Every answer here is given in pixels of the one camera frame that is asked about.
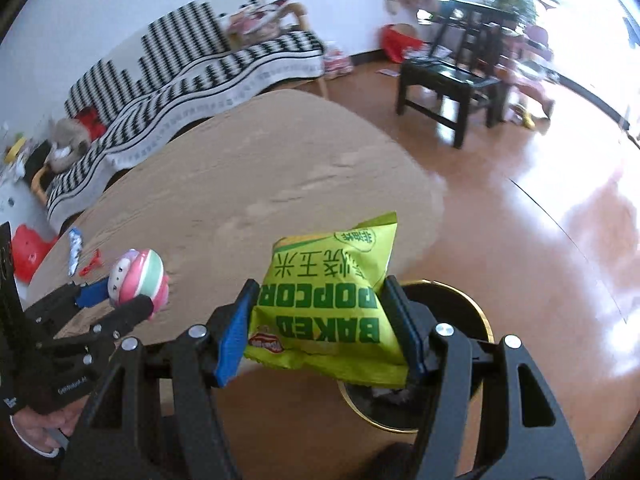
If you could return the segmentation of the left hand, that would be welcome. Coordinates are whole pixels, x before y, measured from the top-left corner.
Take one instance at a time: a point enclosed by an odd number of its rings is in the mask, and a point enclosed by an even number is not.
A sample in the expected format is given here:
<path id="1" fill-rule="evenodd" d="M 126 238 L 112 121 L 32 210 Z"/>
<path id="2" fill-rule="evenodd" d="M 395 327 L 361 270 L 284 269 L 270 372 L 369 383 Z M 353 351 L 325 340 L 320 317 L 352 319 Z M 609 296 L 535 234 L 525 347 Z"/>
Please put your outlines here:
<path id="1" fill-rule="evenodd" d="M 33 451 L 47 458 L 58 455 L 61 445 L 52 437 L 52 430 L 60 430 L 65 437 L 71 437 L 80 419 L 88 396 L 66 405 L 62 410 L 40 415 L 28 406 L 10 417 L 16 434 Z"/>

